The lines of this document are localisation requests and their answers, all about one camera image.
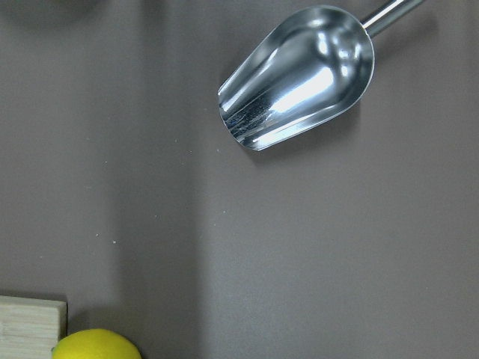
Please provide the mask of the yellow lemon lower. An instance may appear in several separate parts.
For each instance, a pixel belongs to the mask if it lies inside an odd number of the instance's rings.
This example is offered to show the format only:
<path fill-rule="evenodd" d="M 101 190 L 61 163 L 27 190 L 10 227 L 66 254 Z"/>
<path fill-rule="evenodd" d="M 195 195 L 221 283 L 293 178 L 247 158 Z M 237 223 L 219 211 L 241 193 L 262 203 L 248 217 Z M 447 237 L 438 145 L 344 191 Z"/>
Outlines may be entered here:
<path fill-rule="evenodd" d="M 140 351 L 126 337 L 96 328 L 78 331 L 58 342 L 52 358 L 141 358 Z"/>

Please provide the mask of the steel scoop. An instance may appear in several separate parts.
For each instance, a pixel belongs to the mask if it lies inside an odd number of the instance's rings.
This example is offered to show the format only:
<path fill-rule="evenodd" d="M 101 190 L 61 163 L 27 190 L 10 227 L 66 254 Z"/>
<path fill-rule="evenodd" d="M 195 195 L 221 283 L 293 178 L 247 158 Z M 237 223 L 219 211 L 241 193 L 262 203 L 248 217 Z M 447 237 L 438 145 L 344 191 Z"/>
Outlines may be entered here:
<path fill-rule="evenodd" d="M 363 20 L 331 5 L 289 16 L 220 86 L 229 133 L 261 151 L 348 111 L 373 78 L 373 37 L 419 5 L 387 1 Z"/>

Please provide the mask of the bamboo cutting board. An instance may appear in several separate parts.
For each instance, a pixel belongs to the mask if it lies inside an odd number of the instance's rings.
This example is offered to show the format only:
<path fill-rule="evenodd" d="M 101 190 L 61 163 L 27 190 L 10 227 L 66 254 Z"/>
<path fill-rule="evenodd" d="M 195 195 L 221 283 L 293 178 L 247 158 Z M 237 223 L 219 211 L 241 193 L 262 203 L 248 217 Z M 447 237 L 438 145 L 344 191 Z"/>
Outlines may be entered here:
<path fill-rule="evenodd" d="M 1 297 L 2 358 L 51 358 L 66 332 L 65 302 Z"/>

